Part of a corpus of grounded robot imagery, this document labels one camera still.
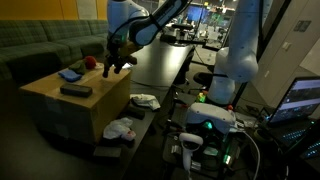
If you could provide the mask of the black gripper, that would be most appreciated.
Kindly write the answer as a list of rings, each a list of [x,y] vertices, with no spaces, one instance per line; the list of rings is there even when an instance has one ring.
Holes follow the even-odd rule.
[[[121,35],[114,35],[113,33],[109,33],[107,36],[107,55],[104,64],[103,74],[104,78],[109,76],[109,70],[112,65],[115,66],[114,73],[119,74],[122,70],[122,67],[126,64],[137,64],[137,58],[132,55],[127,55],[125,57],[121,57],[119,55],[120,48],[124,45],[125,41],[122,40]]]

